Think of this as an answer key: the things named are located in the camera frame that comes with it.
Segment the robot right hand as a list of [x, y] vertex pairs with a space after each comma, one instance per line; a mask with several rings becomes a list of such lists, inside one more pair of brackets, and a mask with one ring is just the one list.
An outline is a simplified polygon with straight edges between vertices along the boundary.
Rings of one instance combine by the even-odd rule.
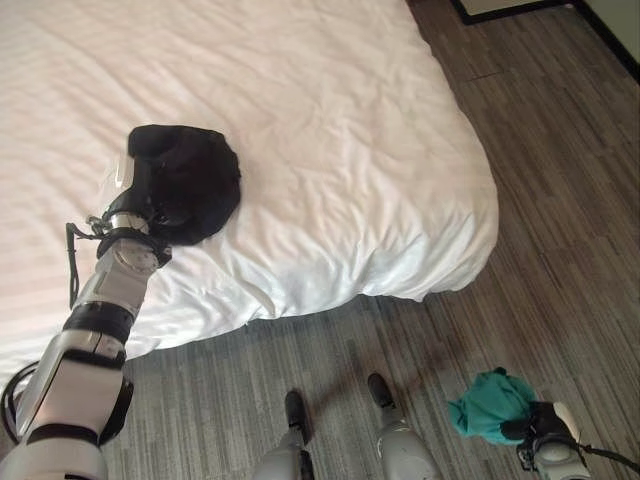
[[518, 444], [552, 441], [573, 445], [581, 436], [574, 415], [563, 402], [531, 402], [524, 418], [502, 422], [500, 432]]

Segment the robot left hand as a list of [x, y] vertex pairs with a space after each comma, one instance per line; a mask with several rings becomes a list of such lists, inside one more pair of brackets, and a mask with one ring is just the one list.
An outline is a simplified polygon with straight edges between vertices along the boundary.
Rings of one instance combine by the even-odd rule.
[[146, 161], [129, 155], [120, 157], [106, 180], [107, 203], [102, 218], [129, 214], [149, 222], [154, 216], [152, 179], [152, 167]]

